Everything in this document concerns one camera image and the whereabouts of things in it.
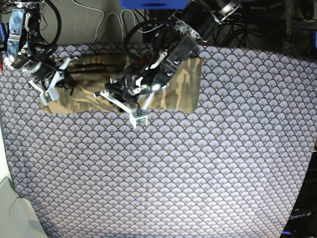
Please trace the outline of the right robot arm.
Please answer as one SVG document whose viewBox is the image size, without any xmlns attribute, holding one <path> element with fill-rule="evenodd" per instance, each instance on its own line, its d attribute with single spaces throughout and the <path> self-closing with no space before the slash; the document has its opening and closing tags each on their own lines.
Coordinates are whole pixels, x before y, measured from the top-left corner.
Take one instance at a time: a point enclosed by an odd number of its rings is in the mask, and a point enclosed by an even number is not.
<svg viewBox="0 0 317 238">
<path fill-rule="evenodd" d="M 15 0 L 13 3 L 15 8 L 8 23 L 4 63 L 13 70 L 31 75 L 29 84 L 40 93 L 42 103 L 47 105 L 59 98 L 58 88 L 67 90 L 75 86 L 67 70 L 73 59 L 55 61 L 52 57 L 61 34 L 61 16 L 50 0 L 45 1 L 57 20 L 56 35 L 49 43 L 40 34 L 42 1 Z"/>
</svg>

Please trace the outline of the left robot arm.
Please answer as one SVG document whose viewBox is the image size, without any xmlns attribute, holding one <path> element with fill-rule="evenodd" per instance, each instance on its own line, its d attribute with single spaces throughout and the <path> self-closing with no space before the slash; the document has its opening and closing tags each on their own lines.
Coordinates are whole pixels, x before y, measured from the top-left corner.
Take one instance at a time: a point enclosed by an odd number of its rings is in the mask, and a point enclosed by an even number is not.
<svg viewBox="0 0 317 238">
<path fill-rule="evenodd" d="M 105 84 L 103 91 L 95 92 L 94 98 L 103 97 L 127 112 L 133 126 L 147 124 L 147 108 L 155 94 L 169 86 L 198 41 L 207 42 L 215 28 L 240 5 L 240 0 L 192 0 L 180 16 L 137 24 L 123 40 L 123 51 L 131 64 Z M 152 24 L 163 26 L 152 38 L 153 54 L 140 57 L 130 52 L 131 37 L 140 28 Z"/>
</svg>

